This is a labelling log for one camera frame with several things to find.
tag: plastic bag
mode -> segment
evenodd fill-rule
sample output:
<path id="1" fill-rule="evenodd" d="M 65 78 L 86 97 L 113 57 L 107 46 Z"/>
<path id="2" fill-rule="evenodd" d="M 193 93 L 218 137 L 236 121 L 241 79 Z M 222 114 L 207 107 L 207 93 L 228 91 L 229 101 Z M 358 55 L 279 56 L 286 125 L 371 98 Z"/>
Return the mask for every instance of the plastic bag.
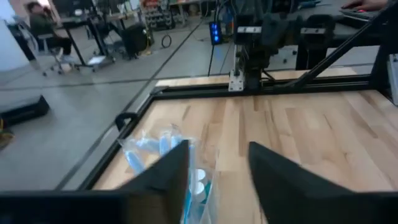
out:
<path id="1" fill-rule="evenodd" d="M 208 167 L 199 167 L 197 164 L 197 150 L 201 142 L 196 138 L 184 136 L 178 126 L 171 124 L 151 130 L 151 134 L 143 131 L 140 138 L 128 137 L 120 140 L 123 153 L 136 175 L 146 169 L 143 157 L 156 154 L 161 157 L 181 143 L 184 139 L 190 141 L 190 163 L 188 188 L 185 197 L 183 217 L 181 223 L 200 223 L 206 210 L 206 204 L 211 191 L 213 175 Z"/>

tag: gray floor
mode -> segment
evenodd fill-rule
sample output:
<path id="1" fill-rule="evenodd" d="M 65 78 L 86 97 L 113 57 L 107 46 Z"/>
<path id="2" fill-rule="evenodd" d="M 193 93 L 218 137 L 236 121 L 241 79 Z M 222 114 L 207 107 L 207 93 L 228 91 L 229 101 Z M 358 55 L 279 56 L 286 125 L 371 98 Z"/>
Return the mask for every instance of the gray floor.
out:
<path id="1" fill-rule="evenodd" d="M 183 43 L 197 24 L 191 22 L 170 32 L 172 45 L 167 49 L 160 46 L 165 32 L 156 32 L 152 55 L 132 61 L 118 59 L 96 73 L 82 69 L 46 78 L 33 66 L 0 73 L 0 105 L 40 93 L 51 107 L 43 118 L 12 127 L 15 141 L 0 151 L 0 190 L 75 189 L 118 135 L 111 125 L 115 116 L 137 110 L 156 80 L 207 74 L 208 25 L 200 25 Z M 87 40 L 81 29 L 74 30 L 73 36 L 83 56 L 89 58 L 95 42 Z M 272 58 L 270 69 L 293 69 L 294 48 L 282 49 Z M 355 48 L 334 66 L 372 63 L 376 51 L 377 47 Z M 39 61 L 43 67 L 51 64 L 49 58 Z M 217 46 L 211 74 L 228 73 L 232 64 L 233 44 Z M 82 162 L 80 169 L 74 168 Z M 62 182 L 65 176 L 70 177 L 68 182 Z"/>

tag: clear plastic bag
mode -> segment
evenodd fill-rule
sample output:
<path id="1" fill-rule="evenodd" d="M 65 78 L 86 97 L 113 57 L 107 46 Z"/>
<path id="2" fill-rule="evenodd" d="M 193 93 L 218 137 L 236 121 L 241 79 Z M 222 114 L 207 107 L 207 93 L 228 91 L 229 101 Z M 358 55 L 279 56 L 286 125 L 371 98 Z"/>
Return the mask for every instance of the clear plastic bag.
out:
<path id="1" fill-rule="evenodd" d="M 190 141 L 190 164 L 188 175 L 188 189 L 186 192 L 183 217 L 181 223 L 215 223 L 216 218 L 211 216 L 216 206 L 214 198 L 214 170 L 198 161 L 197 154 L 203 150 L 199 139 L 184 136 L 178 126 L 169 124 L 152 128 L 149 132 L 143 131 L 140 138 L 128 137 L 119 140 L 124 155 L 135 175 L 143 172 L 148 165 L 146 158 L 149 155 L 161 157 L 168 153 L 182 140 Z"/>

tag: white wall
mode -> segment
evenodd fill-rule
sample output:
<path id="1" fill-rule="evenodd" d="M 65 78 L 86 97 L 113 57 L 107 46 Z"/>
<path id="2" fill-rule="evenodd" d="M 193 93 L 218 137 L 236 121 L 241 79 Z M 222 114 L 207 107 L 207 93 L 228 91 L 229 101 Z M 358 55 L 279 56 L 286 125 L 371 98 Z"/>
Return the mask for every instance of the white wall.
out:
<path id="1" fill-rule="evenodd" d="M 130 0 L 130 4 L 132 9 L 137 9 L 137 6 L 139 5 L 139 0 Z"/>
<path id="2" fill-rule="evenodd" d="M 0 0 L 0 3 L 0 71 L 8 71 L 23 67 L 29 61 L 4 22 L 4 19 L 14 21 L 15 12 L 8 0 Z"/>
<path id="3" fill-rule="evenodd" d="M 5 19 L 8 22 L 14 22 L 12 18 L 15 15 L 15 11 L 12 9 L 8 0 L 0 0 L 0 19 Z"/>

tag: wooden tabletop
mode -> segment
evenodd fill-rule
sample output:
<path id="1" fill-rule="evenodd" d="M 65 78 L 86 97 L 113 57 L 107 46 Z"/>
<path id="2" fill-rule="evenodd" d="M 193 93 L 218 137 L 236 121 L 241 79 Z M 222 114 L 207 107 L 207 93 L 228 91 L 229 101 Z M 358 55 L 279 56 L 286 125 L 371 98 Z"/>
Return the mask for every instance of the wooden tabletop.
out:
<path id="1" fill-rule="evenodd" d="M 354 69 L 336 68 L 326 73 Z M 289 77 L 297 72 L 278 72 Z M 164 80 L 160 85 L 223 82 L 225 77 Z M 266 223 L 249 175 L 249 141 L 351 190 L 397 190 L 398 110 L 377 91 L 155 101 L 133 136 L 176 124 L 201 139 L 200 159 L 215 170 L 218 223 Z M 157 157 L 146 157 L 146 164 Z M 115 189 L 134 177 L 121 152 L 95 189 Z"/>

